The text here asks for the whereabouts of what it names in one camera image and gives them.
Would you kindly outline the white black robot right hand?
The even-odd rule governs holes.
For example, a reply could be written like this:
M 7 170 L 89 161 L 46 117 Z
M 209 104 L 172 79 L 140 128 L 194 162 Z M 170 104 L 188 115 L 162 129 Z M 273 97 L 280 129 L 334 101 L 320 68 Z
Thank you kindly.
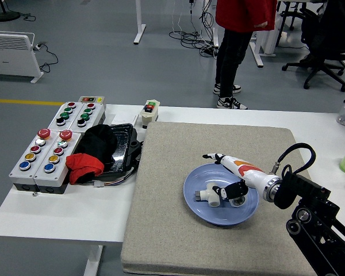
M 239 177 L 241 181 L 230 184 L 224 188 L 220 188 L 217 185 L 212 187 L 212 190 L 218 194 L 224 200 L 234 200 L 248 193 L 248 188 L 257 189 L 262 192 L 262 196 L 265 200 L 271 201 L 269 197 L 270 184 L 274 178 L 273 176 L 266 174 L 260 168 L 253 164 L 224 154 L 205 154 L 202 156 L 205 159 L 214 159 L 215 164 L 222 164 L 228 171 Z

